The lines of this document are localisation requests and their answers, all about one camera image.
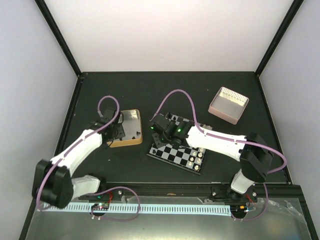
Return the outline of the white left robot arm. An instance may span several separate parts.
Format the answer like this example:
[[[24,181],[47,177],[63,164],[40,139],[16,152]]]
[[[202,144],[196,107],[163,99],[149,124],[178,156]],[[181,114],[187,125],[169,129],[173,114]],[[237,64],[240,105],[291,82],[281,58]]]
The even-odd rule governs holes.
[[[125,136],[123,113],[108,107],[99,120],[91,122],[81,135],[64,151],[51,160],[40,160],[36,167],[31,195],[59,209],[71,200],[91,194],[103,199],[108,192],[101,178],[93,175],[72,178],[80,164],[102,144],[112,143]]]

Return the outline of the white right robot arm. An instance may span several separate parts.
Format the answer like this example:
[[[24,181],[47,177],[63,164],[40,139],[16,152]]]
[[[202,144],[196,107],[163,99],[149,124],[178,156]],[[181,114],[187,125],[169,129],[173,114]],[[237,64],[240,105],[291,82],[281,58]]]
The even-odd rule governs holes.
[[[193,121],[183,120],[176,124],[162,114],[153,117],[149,126],[164,144],[203,148],[239,162],[240,170],[227,189],[228,198],[234,202],[240,201],[253,184],[266,181],[273,154],[265,148],[266,142],[257,133],[230,135],[206,129]]]

